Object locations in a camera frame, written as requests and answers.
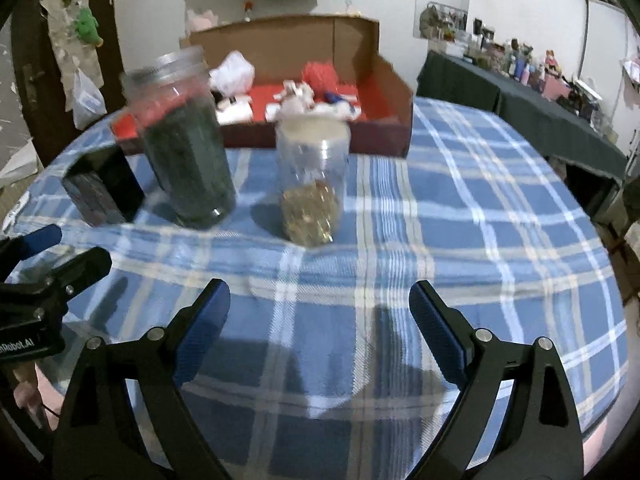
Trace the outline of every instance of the jar lid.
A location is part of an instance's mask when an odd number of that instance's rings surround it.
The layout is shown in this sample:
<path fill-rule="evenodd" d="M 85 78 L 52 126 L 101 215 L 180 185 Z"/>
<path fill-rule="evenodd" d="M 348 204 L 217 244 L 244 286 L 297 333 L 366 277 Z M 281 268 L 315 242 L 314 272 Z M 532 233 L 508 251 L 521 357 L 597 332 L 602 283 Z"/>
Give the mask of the jar lid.
<path fill-rule="evenodd" d="M 169 84 L 208 70 L 204 49 L 196 45 L 165 54 L 149 66 L 124 73 L 120 81 L 124 94 L 129 98 L 147 85 Z"/>
<path fill-rule="evenodd" d="M 333 117 L 298 115 L 281 120 L 276 128 L 278 138 L 287 144 L 304 145 L 320 150 L 349 149 L 349 125 Z"/>

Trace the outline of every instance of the figurine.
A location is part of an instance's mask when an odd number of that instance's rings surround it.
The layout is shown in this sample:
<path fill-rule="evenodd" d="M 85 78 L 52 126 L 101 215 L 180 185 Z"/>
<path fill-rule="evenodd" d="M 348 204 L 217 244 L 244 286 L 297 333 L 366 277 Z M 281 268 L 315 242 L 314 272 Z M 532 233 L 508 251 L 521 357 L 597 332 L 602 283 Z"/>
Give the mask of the figurine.
<path fill-rule="evenodd" d="M 281 119 L 289 115 L 307 113 L 314 106 L 314 91 L 307 83 L 296 84 L 294 81 L 284 82 L 284 90 L 273 96 L 282 104 L 277 112 L 277 118 Z"/>
<path fill-rule="evenodd" d="M 559 78 L 562 75 L 562 69 L 556 61 L 556 54 L 553 50 L 546 51 L 545 72 L 551 74 L 555 78 Z"/>
<path fill-rule="evenodd" d="M 78 37 L 85 43 L 96 48 L 101 47 L 104 41 L 98 36 L 98 21 L 94 18 L 89 7 L 83 7 L 74 21 L 74 28 Z"/>

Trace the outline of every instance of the toy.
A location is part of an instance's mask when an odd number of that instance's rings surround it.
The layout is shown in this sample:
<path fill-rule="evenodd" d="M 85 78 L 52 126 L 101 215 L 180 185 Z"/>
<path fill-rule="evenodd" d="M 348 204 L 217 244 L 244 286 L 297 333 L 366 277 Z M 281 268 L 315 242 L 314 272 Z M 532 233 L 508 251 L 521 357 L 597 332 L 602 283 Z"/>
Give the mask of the toy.
<path fill-rule="evenodd" d="M 283 85 L 284 90 L 273 96 L 276 101 L 281 101 L 276 118 L 305 114 L 314 107 L 314 91 L 307 83 L 298 85 L 295 81 L 287 80 Z"/>
<path fill-rule="evenodd" d="M 98 36 L 98 21 L 89 7 L 83 7 L 74 21 L 74 29 L 78 37 L 96 48 L 102 46 L 104 40 Z"/>
<path fill-rule="evenodd" d="M 338 74 L 329 63 L 307 63 L 302 70 L 302 81 L 311 86 L 316 96 L 324 96 L 326 92 L 338 92 Z"/>
<path fill-rule="evenodd" d="M 546 51 L 545 72 L 557 78 L 559 78 L 562 75 L 562 69 L 560 68 L 560 65 L 558 65 L 558 62 L 556 61 L 556 54 L 554 53 L 553 50 Z"/>

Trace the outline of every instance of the white plastic bag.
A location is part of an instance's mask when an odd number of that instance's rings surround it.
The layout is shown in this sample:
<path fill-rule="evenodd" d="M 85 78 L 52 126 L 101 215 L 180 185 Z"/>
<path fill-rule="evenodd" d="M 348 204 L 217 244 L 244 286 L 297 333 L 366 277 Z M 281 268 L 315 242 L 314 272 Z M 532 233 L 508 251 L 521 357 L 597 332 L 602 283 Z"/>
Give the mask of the white plastic bag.
<path fill-rule="evenodd" d="M 246 94 L 254 85 L 255 68 L 237 50 L 209 72 L 209 87 L 225 97 Z"/>
<path fill-rule="evenodd" d="M 104 98 L 98 87 L 82 70 L 78 69 L 74 76 L 74 126 L 83 131 L 89 124 L 107 113 Z"/>

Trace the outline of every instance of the door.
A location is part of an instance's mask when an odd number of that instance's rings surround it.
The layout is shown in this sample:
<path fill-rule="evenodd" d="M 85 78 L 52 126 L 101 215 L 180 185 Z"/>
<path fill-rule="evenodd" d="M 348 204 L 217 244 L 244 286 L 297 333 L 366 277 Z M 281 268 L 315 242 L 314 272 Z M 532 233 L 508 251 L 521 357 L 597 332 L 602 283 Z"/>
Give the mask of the door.
<path fill-rule="evenodd" d="M 113 0 L 89 0 L 104 44 L 97 49 L 107 112 L 124 106 L 120 87 L 122 59 L 113 13 Z M 40 0 L 18 0 L 12 15 L 12 51 L 22 113 L 40 160 L 47 166 L 80 131 L 71 111 L 65 112 L 60 70 L 51 48 L 45 11 Z"/>

